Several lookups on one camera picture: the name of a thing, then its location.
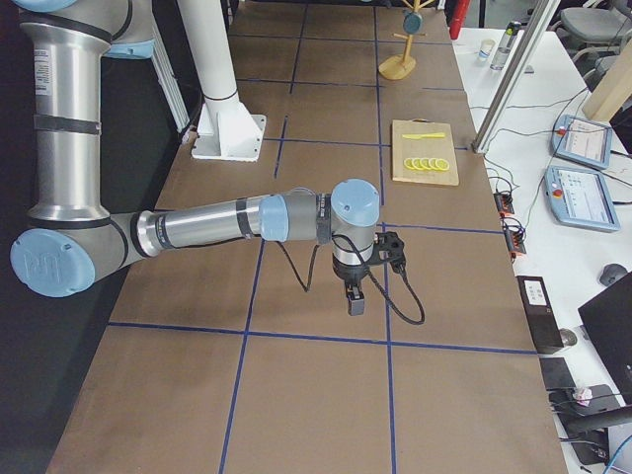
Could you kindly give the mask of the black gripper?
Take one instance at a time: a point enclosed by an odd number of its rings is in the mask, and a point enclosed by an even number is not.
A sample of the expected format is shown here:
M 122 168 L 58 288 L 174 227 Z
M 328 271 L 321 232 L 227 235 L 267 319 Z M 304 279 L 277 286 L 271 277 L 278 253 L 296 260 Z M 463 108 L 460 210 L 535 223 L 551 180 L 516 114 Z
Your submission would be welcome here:
M 364 295 L 361 291 L 361 282 L 368 275 L 366 266 L 348 265 L 333 258 L 333 270 L 347 289 L 348 314 L 360 316 L 364 313 Z

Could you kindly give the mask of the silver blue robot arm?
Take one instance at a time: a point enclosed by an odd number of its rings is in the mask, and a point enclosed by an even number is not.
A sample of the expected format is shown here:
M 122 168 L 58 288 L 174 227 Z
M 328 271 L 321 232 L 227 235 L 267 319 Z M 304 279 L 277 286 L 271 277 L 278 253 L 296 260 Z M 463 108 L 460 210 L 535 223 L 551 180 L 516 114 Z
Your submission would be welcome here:
M 30 123 L 32 45 L 18 10 L 1 5 L 1 247 L 25 228 L 36 197 L 36 142 Z M 277 144 L 259 164 L 210 163 L 180 148 L 167 105 L 148 61 L 108 59 L 105 77 L 101 191 L 112 211 L 184 207 L 270 192 Z M 122 270 L 67 298 L 30 291 L 1 264 L 3 321 L 66 321 L 93 317 L 150 324 L 241 326 L 257 283 L 258 241 L 171 252 Z

